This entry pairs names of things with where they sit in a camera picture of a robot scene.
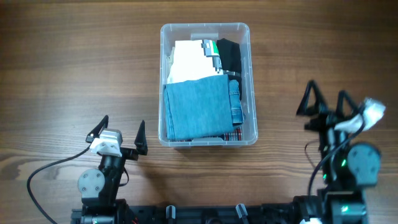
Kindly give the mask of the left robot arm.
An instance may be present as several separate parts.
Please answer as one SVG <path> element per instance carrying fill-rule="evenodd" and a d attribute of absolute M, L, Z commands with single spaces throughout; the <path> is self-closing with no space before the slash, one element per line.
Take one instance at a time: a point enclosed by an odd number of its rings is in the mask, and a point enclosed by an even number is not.
<path fill-rule="evenodd" d="M 101 156 L 96 169 L 84 171 L 78 179 L 81 193 L 81 210 L 74 210 L 72 223 L 138 223 L 138 218 L 129 208 L 125 199 L 117 199 L 118 190 L 127 183 L 121 183 L 127 174 L 127 160 L 137 161 L 148 152 L 145 122 L 140 123 L 135 148 L 123 147 L 122 133 L 108 128 L 109 116 L 105 116 L 86 136 L 89 150 Z"/>

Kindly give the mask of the red plaid shirt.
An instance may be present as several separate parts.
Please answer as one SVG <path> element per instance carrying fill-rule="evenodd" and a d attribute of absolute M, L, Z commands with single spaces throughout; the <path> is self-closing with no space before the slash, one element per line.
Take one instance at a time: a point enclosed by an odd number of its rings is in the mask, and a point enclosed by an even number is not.
<path fill-rule="evenodd" d="M 242 131 L 241 128 L 236 128 L 232 133 L 224 133 L 218 136 L 205 136 L 205 138 L 220 138 L 223 141 L 241 141 Z"/>

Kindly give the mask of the white printed t-shirt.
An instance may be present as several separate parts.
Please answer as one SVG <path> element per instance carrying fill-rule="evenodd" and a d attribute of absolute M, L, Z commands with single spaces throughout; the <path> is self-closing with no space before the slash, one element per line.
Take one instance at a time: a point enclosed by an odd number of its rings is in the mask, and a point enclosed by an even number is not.
<path fill-rule="evenodd" d="M 223 75 L 214 40 L 176 40 L 167 83 L 180 83 Z"/>

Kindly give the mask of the cream cloth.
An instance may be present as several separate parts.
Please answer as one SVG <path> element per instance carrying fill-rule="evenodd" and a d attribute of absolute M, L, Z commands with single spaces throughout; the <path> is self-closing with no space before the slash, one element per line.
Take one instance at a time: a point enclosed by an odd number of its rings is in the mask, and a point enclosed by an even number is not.
<path fill-rule="evenodd" d="M 169 56 L 167 56 L 166 61 L 167 61 L 167 76 L 170 75 L 171 67 L 174 63 L 174 52 L 175 52 L 175 47 L 172 47 L 171 53 Z"/>

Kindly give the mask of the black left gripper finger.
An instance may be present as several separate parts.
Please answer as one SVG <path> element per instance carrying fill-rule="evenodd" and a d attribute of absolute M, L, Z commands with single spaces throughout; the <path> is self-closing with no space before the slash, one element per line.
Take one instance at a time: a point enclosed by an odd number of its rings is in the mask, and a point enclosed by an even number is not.
<path fill-rule="evenodd" d="M 104 118 L 87 134 L 86 142 L 92 143 L 95 138 L 99 138 L 103 129 L 108 127 L 109 116 L 105 115 Z"/>
<path fill-rule="evenodd" d="M 136 151 L 140 155 L 147 155 L 148 152 L 145 126 L 145 121 L 142 120 L 134 141 Z"/>

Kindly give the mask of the black garment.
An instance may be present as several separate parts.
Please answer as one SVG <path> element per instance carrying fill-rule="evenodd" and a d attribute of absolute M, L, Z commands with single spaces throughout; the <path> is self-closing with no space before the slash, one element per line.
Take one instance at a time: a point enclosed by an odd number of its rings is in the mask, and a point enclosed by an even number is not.
<path fill-rule="evenodd" d="M 216 41 L 221 64 L 224 72 L 227 72 L 229 81 L 236 80 L 239 87 L 239 99 L 242 100 L 242 65 L 241 51 L 238 43 L 228 39 Z"/>

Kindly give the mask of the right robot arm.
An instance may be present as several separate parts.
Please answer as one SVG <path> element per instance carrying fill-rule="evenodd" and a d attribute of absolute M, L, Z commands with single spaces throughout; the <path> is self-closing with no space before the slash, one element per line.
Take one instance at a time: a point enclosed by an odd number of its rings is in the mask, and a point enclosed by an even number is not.
<path fill-rule="evenodd" d="M 357 104 L 345 90 L 331 110 L 316 81 L 307 83 L 296 114 L 310 118 L 304 128 L 318 133 L 321 159 L 313 168 L 307 194 L 292 202 L 292 223 L 368 222 L 364 191 L 377 185 L 381 153 L 371 143 L 352 141 L 380 121 L 385 110 L 372 98 Z"/>

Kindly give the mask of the blue denim jeans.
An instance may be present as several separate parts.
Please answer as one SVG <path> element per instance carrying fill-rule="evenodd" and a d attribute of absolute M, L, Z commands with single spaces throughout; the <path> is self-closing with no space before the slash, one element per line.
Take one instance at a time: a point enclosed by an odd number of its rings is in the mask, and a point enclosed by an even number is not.
<path fill-rule="evenodd" d="M 231 133 L 245 119 L 241 80 L 231 75 L 167 84 L 164 103 L 169 141 Z"/>

